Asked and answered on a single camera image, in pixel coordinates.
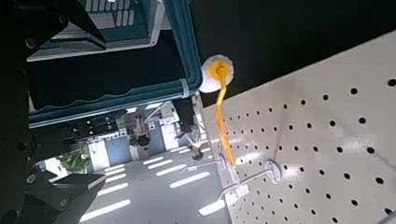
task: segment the white pegboard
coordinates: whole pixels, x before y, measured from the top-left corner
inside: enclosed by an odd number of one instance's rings
[[[396,32],[225,101],[240,178],[282,167],[229,200],[238,223],[378,223],[396,209]],[[205,110],[216,153],[215,107]],[[223,187],[232,184],[219,171]]]

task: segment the ceiling light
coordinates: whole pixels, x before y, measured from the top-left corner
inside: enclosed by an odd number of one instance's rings
[[[122,168],[124,166],[125,166],[124,164],[113,166],[113,167],[105,169],[105,172],[109,172],[109,171],[112,171],[112,170],[117,170],[117,169]]]
[[[121,168],[119,170],[107,172],[107,173],[105,173],[105,175],[114,175],[114,174],[118,174],[118,173],[121,173],[121,172],[124,172],[124,171],[125,171],[125,168]]]
[[[184,148],[187,148],[187,147],[177,147],[177,148],[172,149],[171,152],[180,151],[180,150],[182,150]]]
[[[220,210],[221,208],[223,208],[224,206],[225,206],[224,200],[218,200],[218,201],[215,202],[215,203],[209,204],[209,205],[207,205],[207,206],[201,208],[201,209],[199,210],[199,213],[200,213],[202,216],[207,216],[207,215],[210,215],[210,214],[212,214],[212,213],[214,213],[214,212],[216,212],[216,211],[219,211],[219,210]]]
[[[146,107],[146,109],[152,109],[152,108],[157,108],[158,106],[160,106],[162,103],[157,103],[157,104],[152,104],[152,105],[148,105]]]
[[[181,169],[185,168],[186,166],[187,166],[186,164],[177,165],[177,166],[171,167],[169,169],[162,170],[162,171],[158,172],[156,175],[157,176],[166,175],[166,174],[169,174],[169,173],[174,172],[176,170],[181,170]]]
[[[186,153],[186,152],[188,152],[188,151],[190,151],[189,148],[179,151],[178,154],[183,154],[183,153]]]
[[[171,163],[173,160],[161,161],[148,167],[149,170]]]
[[[95,211],[87,213],[87,214],[84,214],[84,216],[82,216],[79,221],[83,222],[83,221],[89,220],[89,219],[94,218],[94,217],[99,217],[101,215],[104,215],[104,214],[107,214],[107,213],[112,212],[114,210],[117,210],[117,209],[120,209],[122,207],[125,207],[126,205],[128,205],[130,203],[131,203],[131,200],[124,200],[124,201],[119,202],[119,203],[113,203],[113,204],[111,204],[109,206],[100,208],[98,210],[95,210]]]
[[[191,182],[193,182],[195,180],[199,180],[199,179],[205,178],[205,177],[207,177],[209,175],[210,175],[209,172],[203,172],[203,173],[200,173],[198,175],[193,175],[193,176],[190,176],[188,178],[181,179],[181,180],[179,180],[179,181],[177,181],[175,183],[172,183],[171,185],[169,185],[169,187],[171,189],[174,189],[174,188],[189,184],[189,183],[191,183]]]
[[[107,179],[106,179],[106,183],[109,183],[109,182],[114,181],[114,180],[122,179],[122,178],[124,178],[125,176],[126,176],[126,174],[115,175],[115,176],[113,176],[113,177],[107,178]]]
[[[149,160],[149,161],[143,161],[143,165],[150,164],[150,163],[153,163],[155,161],[161,161],[161,160],[163,160],[163,157],[158,157],[158,158],[155,158],[155,159],[152,159],[152,160]]]

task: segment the fluorescent light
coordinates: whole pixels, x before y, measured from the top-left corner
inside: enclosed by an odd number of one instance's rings
[[[126,187],[128,187],[128,183],[119,184],[119,185],[116,185],[116,186],[108,188],[108,189],[102,189],[98,192],[97,195],[101,196],[101,195],[108,194],[108,193],[111,193],[111,192],[119,190],[119,189],[125,189]]]
[[[212,214],[212,213],[214,213],[214,212],[216,212],[216,211],[219,211],[219,210],[220,210],[221,208],[223,208],[224,206],[225,206],[224,200],[218,200],[218,201],[215,202],[215,203],[209,204],[209,205],[207,205],[207,206],[201,208],[201,209],[199,210],[199,213],[200,213],[202,216],[207,216],[207,215],[210,215],[210,214]]]
[[[162,103],[157,103],[157,104],[152,104],[152,105],[148,105],[146,107],[146,109],[152,109],[152,108],[157,108],[158,106],[160,106]]]
[[[137,107],[128,108],[128,109],[126,109],[126,113],[127,114],[134,113],[136,111],[136,109],[137,109]]]
[[[177,181],[175,183],[172,183],[171,185],[169,185],[169,187],[171,189],[174,189],[174,188],[183,186],[185,184],[189,184],[189,183],[191,183],[191,182],[193,182],[195,180],[199,180],[199,179],[205,178],[205,177],[207,177],[209,175],[210,175],[209,172],[203,172],[203,173],[200,173],[198,175],[192,175],[189,178],[181,179],[181,180],[179,180],[179,181]]]
[[[124,164],[113,166],[113,167],[105,169],[105,172],[109,172],[109,171],[112,171],[112,170],[117,170],[117,169],[122,168],[124,166],[125,166]]]
[[[125,171],[125,168],[121,168],[121,169],[118,169],[118,170],[115,170],[115,171],[110,171],[108,173],[105,173],[105,175],[114,175],[114,174],[118,174],[118,173],[121,173],[121,172],[124,172],[124,171]]]
[[[162,170],[162,171],[158,172],[156,175],[166,175],[166,174],[169,174],[169,173],[174,172],[176,170],[181,170],[181,169],[185,168],[186,166],[187,166],[186,164],[177,165],[177,166],[171,167],[169,169]]]
[[[179,151],[178,154],[183,154],[183,153],[186,153],[186,152],[188,152],[188,151],[190,151],[189,148]]]
[[[177,148],[172,149],[171,152],[180,151],[181,149],[184,149],[184,148],[187,148],[187,147],[177,147]]]
[[[161,161],[148,167],[149,170],[171,163],[173,160]]]
[[[201,151],[202,151],[202,152],[210,151],[210,147],[204,148],[204,149],[202,149]]]
[[[109,206],[100,208],[98,210],[95,210],[95,211],[87,213],[87,214],[84,214],[84,216],[81,217],[79,222],[83,222],[83,221],[89,220],[89,219],[94,218],[94,217],[99,217],[101,215],[104,215],[104,214],[107,214],[107,213],[112,212],[114,210],[117,210],[117,209],[120,209],[122,207],[125,207],[126,205],[128,205],[130,203],[131,203],[131,200],[124,200],[124,201],[119,202],[119,203],[113,203],[113,204],[111,204]]]
[[[158,158],[155,158],[155,159],[152,159],[152,160],[149,160],[149,161],[143,161],[143,165],[150,164],[150,163],[153,163],[155,161],[161,161],[161,160],[163,160],[163,157],[158,157]]]
[[[122,179],[122,178],[124,178],[125,176],[126,176],[126,174],[115,175],[115,176],[113,176],[113,177],[107,178],[107,179],[106,179],[106,183],[109,183],[109,182],[114,181],[114,180]]]

